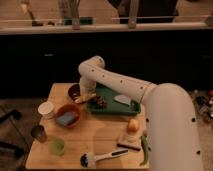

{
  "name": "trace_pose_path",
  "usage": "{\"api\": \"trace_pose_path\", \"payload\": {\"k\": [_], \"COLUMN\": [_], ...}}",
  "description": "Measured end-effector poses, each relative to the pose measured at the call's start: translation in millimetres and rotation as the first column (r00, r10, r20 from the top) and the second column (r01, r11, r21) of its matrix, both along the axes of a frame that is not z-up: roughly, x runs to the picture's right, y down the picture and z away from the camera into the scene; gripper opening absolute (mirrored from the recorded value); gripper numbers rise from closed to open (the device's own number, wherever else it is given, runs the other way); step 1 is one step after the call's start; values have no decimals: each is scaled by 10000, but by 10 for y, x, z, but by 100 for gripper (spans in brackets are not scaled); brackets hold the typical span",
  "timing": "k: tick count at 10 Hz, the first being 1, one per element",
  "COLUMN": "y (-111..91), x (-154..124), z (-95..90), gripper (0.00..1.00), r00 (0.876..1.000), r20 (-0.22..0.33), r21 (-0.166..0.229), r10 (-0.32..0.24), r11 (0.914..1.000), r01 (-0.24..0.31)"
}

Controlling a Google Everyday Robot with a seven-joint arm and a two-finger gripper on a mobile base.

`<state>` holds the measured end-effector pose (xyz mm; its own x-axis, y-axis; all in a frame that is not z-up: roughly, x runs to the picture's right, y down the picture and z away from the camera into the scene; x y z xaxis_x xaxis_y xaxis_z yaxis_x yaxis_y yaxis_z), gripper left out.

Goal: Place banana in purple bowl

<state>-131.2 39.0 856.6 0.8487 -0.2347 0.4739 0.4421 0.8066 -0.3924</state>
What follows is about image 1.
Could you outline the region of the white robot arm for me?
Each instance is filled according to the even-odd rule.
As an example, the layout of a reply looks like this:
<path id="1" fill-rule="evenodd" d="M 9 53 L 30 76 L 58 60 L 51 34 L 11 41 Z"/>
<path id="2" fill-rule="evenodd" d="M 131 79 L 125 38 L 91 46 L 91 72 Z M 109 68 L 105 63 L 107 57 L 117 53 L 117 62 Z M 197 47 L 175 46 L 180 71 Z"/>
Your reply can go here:
<path id="1" fill-rule="evenodd" d="M 100 83 L 144 106 L 150 171 L 204 171 L 195 107 L 182 87 L 107 71 L 100 56 L 81 62 L 78 71 L 83 93 Z"/>

